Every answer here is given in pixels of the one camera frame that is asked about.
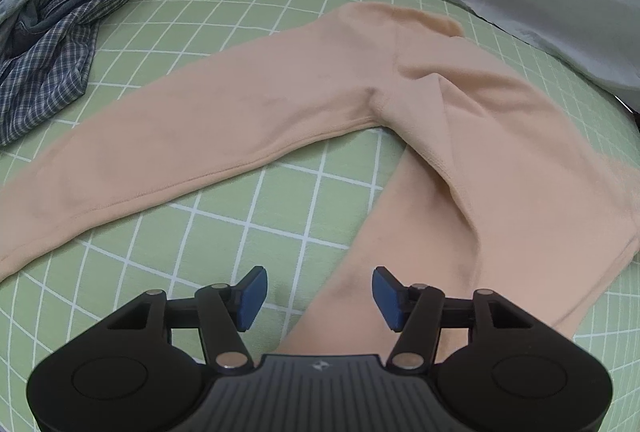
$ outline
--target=peach garment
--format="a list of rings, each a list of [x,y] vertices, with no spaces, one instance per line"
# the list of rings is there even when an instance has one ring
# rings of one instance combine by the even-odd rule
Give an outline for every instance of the peach garment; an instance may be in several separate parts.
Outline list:
[[[377,265],[450,296],[493,288],[571,335],[640,247],[640,179],[462,36],[445,17],[348,4],[127,95],[0,190],[0,277],[92,227],[383,125],[411,148],[280,350],[386,356]]]

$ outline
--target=pile of clothes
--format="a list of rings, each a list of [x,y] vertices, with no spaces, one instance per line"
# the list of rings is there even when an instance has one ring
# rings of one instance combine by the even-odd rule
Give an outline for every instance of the pile of clothes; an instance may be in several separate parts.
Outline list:
[[[84,94],[99,21],[129,0],[0,0],[0,147]]]

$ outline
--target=silver pin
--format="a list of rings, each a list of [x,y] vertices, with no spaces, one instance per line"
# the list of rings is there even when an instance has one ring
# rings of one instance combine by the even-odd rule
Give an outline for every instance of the silver pin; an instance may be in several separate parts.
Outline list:
[[[392,358],[391,363],[404,370],[413,370],[422,366],[424,358],[415,352],[400,352]]]
[[[242,352],[230,351],[223,352],[216,356],[216,363],[223,368],[239,368],[249,361]]]

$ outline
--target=green surface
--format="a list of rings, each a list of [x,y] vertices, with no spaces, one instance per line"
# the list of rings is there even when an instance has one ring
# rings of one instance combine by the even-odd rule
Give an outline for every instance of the green surface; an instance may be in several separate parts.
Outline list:
[[[140,86],[212,52],[311,22],[348,1],[358,0],[132,0],[100,28],[86,95],[0,151],[0,185],[56,137]],[[638,130],[622,105],[558,60],[442,0],[379,1],[460,21],[469,38],[553,98],[596,150],[640,165]],[[262,264],[270,291],[245,339],[254,355],[275,348],[344,256],[402,148],[382,129],[320,142],[89,231],[5,280],[0,424],[8,432],[33,430],[24,398],[33,365],[148,288],[186,297],[204,284],[233,283]],[[614,404],[604,431],[638,430],[639,303],[636,258],[575,336],[612,373]],[[175,343],[202,357],[195,333],[176,332]]]

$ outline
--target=plaid shirt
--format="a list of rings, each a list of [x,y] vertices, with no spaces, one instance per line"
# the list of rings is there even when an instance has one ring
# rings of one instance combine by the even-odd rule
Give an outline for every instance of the plaid shirt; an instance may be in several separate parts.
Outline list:
[[[84,94],[98,21],[127,1],[90,0],[59,20],[26,52],[15,58],[0,56],[0,147]]]

